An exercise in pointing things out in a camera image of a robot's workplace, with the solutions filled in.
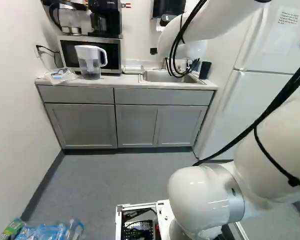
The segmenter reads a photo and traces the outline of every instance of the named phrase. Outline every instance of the paper towel dispenser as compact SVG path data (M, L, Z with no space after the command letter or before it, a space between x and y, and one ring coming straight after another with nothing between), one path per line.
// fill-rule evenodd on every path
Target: paper towel dispenser
M185 10L186 0L153 0L153 17L178 16Z

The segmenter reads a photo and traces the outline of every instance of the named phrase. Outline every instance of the countertop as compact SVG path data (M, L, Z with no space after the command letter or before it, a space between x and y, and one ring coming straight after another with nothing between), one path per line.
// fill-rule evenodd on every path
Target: countertop
M218 86L208 79L202 80L203 84L174 83L174 82L139 82L141 75L121 74L102 75L98 80L77 78L65 81L57 86L95 87L95 88L141 88L141 89L183 89L183 90L217 90ZM36 79L36 85L52 85L47 79Z

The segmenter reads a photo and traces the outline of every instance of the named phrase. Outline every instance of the plastic bottle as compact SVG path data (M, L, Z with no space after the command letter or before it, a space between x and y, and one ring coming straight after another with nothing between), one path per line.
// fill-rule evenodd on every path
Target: plastic bottle
M79 240L84 232L84 225L78 218L69 221L66 240Z

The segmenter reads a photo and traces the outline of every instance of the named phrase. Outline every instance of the gray carpet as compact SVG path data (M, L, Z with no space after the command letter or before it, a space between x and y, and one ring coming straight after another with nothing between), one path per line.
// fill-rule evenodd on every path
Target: gray carpet
M85 239L114 240L116 205L166 199L170 175L195 161L192 152L67 155L30 224L78 217Z

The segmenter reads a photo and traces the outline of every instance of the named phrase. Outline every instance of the white container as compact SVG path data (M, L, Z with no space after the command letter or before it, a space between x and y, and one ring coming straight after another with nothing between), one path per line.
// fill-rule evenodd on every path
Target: white container
M76 45L74 48L82 76L89 80L99 79L100 68L108 64L107 52L101 47L92 45ZM101 53L104 55L104 63L101 63Z

